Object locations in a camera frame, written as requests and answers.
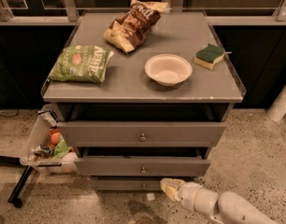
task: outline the bowl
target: bowl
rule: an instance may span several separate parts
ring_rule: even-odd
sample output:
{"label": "bowl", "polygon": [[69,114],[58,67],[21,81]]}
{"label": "bowl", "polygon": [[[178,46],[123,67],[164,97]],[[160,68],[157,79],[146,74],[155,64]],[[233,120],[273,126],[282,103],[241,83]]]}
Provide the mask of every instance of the bowl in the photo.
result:
{"label": "bowl", "polygon": [[174,86],[186,80],[192,73],[187,60],[172,54],[151,57],[145,64],[148,77],[163,86]]}

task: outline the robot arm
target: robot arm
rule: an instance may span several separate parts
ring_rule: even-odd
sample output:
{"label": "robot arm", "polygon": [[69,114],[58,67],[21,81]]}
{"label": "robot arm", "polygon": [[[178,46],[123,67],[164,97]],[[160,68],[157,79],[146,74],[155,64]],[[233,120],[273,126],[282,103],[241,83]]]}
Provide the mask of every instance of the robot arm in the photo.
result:
{"label": "robot arm", "polygon": [[213,224],[278,224],[239,195],[227,191],[219,195],[194,182],[164,178],[162,191],[191,212],[197,212]]}

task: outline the crumpled snack bag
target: crumpled snack bag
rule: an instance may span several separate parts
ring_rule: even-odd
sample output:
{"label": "crumpled snack bag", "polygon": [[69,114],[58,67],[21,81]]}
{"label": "crumpled snack bag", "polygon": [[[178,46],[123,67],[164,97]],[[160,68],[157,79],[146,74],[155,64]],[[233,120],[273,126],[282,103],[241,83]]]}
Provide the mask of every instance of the crumpled snack bag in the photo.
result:
{"label": "crumpled snack bag", "polygon": [[48,79],[102,83],[113,51],[97,46],[69,46],[63,49]]}
{"label": "crumpled snack bag", "polygon": [[167,6],[163,2],[132,0],[130,11],[112,22],[104,38],[125,53],[142,46]]}

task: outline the concrete floor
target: concrete floor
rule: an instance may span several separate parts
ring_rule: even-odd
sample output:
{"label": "concrete floor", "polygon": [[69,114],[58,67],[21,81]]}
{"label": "concrete floor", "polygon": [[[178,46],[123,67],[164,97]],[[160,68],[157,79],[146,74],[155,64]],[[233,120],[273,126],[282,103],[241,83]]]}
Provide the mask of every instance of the concrete floor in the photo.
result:
{"label": "concrete floor", "polygon": [[[4,116],[13,113],[0,111]],[[21,157],[35,120],[36,110],[0,117],[0,155]],[[212,163],[200,178],[205,188],[234,191],[286,224],[286,116],[276,123],[261,109],[233,110],[209,158]],[[7,199],[23,170],[0,164],[0,223],[208,223],[170,202],[162,192],[154,193],[154,201],[145,192],[96,192],[87,177],[75,174],[32,172],[20,195],[23,207],[15,208]]]}

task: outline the table top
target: table top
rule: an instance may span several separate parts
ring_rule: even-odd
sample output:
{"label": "table top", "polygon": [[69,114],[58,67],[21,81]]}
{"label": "table top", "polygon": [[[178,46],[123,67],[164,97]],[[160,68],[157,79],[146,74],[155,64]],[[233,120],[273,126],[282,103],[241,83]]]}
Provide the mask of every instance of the table top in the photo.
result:
{"label": "table top", "polygon": [[[87,13],[70,45],[96,45],[114,51],[103,83],[52,81],[43,98],[51,103],[238,103],[243,92],[225,61],[207,70],[193,62],[195,53],[217,44],[201,12],[167,13],[152,28],[147,41],[125,54],[109,44],[103,34],[119,13]],[[175,54],[192,66],[192,75],[174,87],[164,87],[144,71],[146,61],[158,54]]]}

